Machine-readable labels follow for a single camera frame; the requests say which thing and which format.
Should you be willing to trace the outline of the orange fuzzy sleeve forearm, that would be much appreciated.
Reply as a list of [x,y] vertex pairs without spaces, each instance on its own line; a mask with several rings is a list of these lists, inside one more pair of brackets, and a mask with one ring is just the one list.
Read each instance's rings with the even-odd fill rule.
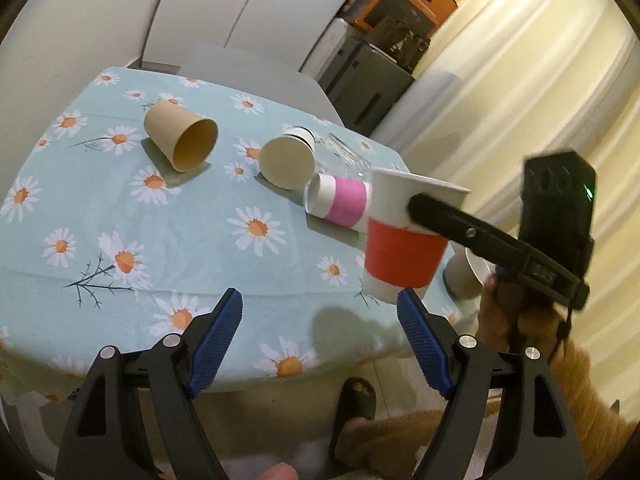
[[[570,409],[590,479],[639,477],[639,425],[614,413],[590,380],[590,359],[573,341],[550,370]],[[431,443],[441,411],[423,411],[368,420],[337,438],[336,458],[384,479],[409,479],[416,452]]]

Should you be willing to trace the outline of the person's right hand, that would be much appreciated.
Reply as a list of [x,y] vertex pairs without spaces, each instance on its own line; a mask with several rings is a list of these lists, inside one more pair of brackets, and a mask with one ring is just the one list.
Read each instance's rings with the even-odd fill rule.
[[491,350],[508,352],[510,337],[518,335],[524,348],[534,347],[548,360],[561,348],[558,330],[564,323],[555,307],[528,306],[520,284],[491,274],[480,297],[476,339]]

